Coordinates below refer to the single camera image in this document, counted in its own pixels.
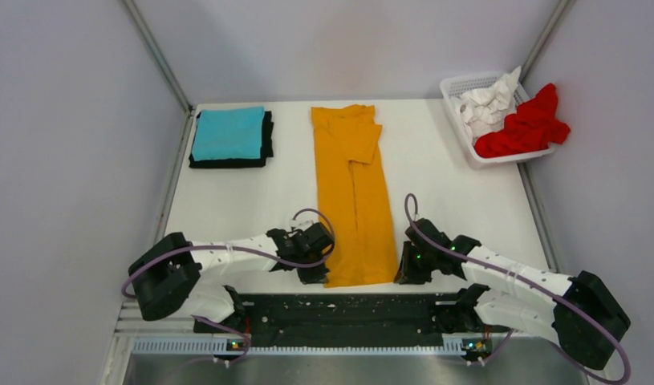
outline white garment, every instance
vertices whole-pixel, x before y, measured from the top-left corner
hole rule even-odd
[[[452,98],[455,111],[464,121],[469,138],[477,138],[504,128],[504,118],[516,112],[514,93],[521,68],[503,75],[488,88],[476,88]]]

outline white table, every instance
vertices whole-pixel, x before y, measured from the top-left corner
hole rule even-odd
[[[448,236],[465,234],[494,251],[547,269],[532,212],[516,165],[474,171],[468,167],[439,99],[222,103],[197,106],[228,109],[263,105],[272,111],[274,158],[264,168],[189,168],[192,127],[178,177],[166,233],[190,241],[224,241],[286,227],[299,209],[317,208],[315,153],[310,108],[376,106],[383,125],[379,148],[400,256],[408,222],[404,196],[415,193],[420,217]],[[226,284],[240,293],[424,293],[456,292],[465,283],[434,272],[422,286],[396,284],[324,289],[303,285],[295,271],[245,274]]]

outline orange pants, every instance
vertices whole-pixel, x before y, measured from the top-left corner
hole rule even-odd
[[[312,108],[319,211],[334,225],[326,287],[392,282],[395,238],[374,106]]]

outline gray wall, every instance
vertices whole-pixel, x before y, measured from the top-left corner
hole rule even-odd
[[[555,0],[136,0],[192,103],[440,95],[525,61]]]
[[[117,0],[0,2],[0,385],[96,383],[182,121]]]
[[[526,81],[559,88],[572,133],[532,163],[567,272],[597,273],[632,319],[631,383],[654,383],[654,1],[577,2]]]

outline plastic basket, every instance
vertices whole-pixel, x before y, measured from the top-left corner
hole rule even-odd
[[[533,158],[539,158],[540,156],[551,154],[556,149],[555,144],[549,144],[549,148],[546,150],[524,152],[523,154],[509,156],[498,156],[496,158],[483,158],[475,152],[472,138],[469,138],[468,133],[464,129],[464,122],[461,120],[459,114],[454,111],[454,106],[449,98],[459,97],[464,92],[475,88],[489,87],[499,80],[502,75],[504,75],[504,72],[485,72],[477,75],[455,76],[453,78],[444,79],[440,83],[440,91],[442,91],[443,105],[445,106],[447,117],[452,124],[454,133],[457,135],[457,139],[459,139],[461,150],[464,152],[466,160],[469,162],[471,168],[485,168],[499,164],[525,162]],[[520,83],[518,84],[514,98],[516,106],[530,100],[530,97],[527,96]]]

